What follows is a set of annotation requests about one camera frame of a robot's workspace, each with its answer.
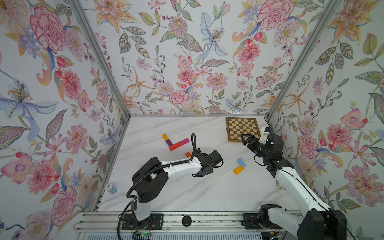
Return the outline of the yellow striped block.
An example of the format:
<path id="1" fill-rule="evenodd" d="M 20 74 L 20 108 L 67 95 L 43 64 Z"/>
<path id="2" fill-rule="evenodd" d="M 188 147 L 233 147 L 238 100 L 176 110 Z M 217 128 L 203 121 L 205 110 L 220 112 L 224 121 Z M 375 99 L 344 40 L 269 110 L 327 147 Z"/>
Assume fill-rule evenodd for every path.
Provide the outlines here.
<path id="1" fill-rule="evenodd" d="M 169 140 L 169 137 L 168 137 L 166 134 L 163 134 L 162 137 L 163 137 L 163 139 L 164 139 L 165 141 L 168 141 L 168 140 Z"/>

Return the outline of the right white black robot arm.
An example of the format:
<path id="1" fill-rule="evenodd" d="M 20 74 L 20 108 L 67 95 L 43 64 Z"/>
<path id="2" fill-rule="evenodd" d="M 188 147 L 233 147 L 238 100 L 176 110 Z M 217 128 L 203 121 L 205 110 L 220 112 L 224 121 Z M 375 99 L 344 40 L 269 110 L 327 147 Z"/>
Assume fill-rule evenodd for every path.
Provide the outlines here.
<path id="1" fill-rule="evenodd" d="M 345 240 L 350 235 L 346 216 L 333 210 L 304 183 L 290 161 L 283 158 L 283 140 L 266 132 L 259 139 L 252 134 L 241 136 L 243 145 L 261 158 L 263 167 L 280 182 L 299 207 L 302 218 L 276 204 L 262 205 L 257 217 L 244 219 L 245 225 L 258 223 L 263 229 L 279 226 L 298 240 Z"/>

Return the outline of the magenta rectangular block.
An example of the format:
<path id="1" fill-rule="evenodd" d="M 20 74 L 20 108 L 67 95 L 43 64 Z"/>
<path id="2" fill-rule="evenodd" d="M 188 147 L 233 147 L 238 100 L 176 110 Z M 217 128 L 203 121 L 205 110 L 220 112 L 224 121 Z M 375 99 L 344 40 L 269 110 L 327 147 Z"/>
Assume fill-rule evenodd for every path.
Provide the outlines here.
<path id="1" fill-rule="evenodd" d="M 185 145 L 185 144 L 187 144 L 187 143 L 189 143 L 189 142 L 190 142 L 190 140 L 189 140 L 188 138 L 186 138 L 186 139 L 184 139 L 184 140 L 181 141 L 181 144 L 182 144 L 182 145 Z"/>

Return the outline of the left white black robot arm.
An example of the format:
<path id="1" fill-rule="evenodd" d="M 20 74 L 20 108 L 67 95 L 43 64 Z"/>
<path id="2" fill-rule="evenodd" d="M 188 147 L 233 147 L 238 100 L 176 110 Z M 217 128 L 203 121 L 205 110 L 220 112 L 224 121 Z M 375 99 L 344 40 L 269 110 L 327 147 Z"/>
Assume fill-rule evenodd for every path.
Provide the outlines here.
<path id="1" fill-rule="evenodd" d="M 196 134 L 191 134 L 192 153 L 178 161 L 162 162 L 157 157 L 148 160 L 132 177 L 132 186 L 126 193 L 131 201 L 119 215 L 117 235 L 123 226 L 125 215 L 131 211 L 138 226 L 136 231 L 144 229 L 151 222 L 151 202 L 160 194 L 171 178 L 192 176 L 201 178 L 210 175 L 215 168 L 220 168 L 224 160 L 218 151 L 210 154 L 201 152 L 197 148 Z"/>

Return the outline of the purple rectangular block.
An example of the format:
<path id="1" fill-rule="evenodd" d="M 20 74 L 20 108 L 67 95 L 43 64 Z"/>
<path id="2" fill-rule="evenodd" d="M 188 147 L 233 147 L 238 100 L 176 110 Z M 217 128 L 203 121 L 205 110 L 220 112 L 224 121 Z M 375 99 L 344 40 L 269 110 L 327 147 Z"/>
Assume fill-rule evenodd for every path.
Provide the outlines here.
<path id="1" fill-rule="evenodd" d="M 167 143 L 167 145 L 168 145 L 169 147 L 173 145 L 173 143 L 172 143 L 171 140 L 169 140 L 169 139 L 166 140 L 166 143 Z"/>

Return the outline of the red rectangular block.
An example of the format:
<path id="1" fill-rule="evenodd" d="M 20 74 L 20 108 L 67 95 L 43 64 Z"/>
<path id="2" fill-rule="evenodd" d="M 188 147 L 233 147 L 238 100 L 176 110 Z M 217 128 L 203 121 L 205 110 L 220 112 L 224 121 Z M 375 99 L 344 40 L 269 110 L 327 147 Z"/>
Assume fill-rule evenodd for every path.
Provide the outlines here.
<path id="1" fill-rule="evenodd" d="M 177 148 L 181 147 L 182 145 L 183 145 L 182 142 L 178 142 L 178 143 L 174 144 L 173 147 L 174 147 L 174 149 L 177 149 Z"/>

